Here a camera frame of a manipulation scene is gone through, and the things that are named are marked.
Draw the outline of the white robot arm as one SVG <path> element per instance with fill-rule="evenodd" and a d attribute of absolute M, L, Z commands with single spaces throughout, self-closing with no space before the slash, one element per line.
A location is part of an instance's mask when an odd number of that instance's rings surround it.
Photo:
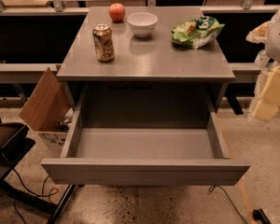
<path fill-rule="evenodd" d="M 269 21 L 251 31 L 246 40 L 265 45 L 255 59 L 261 72 L 249 107 L 249 121 L 263 125 L 280 110 L 280 9 Z"/>

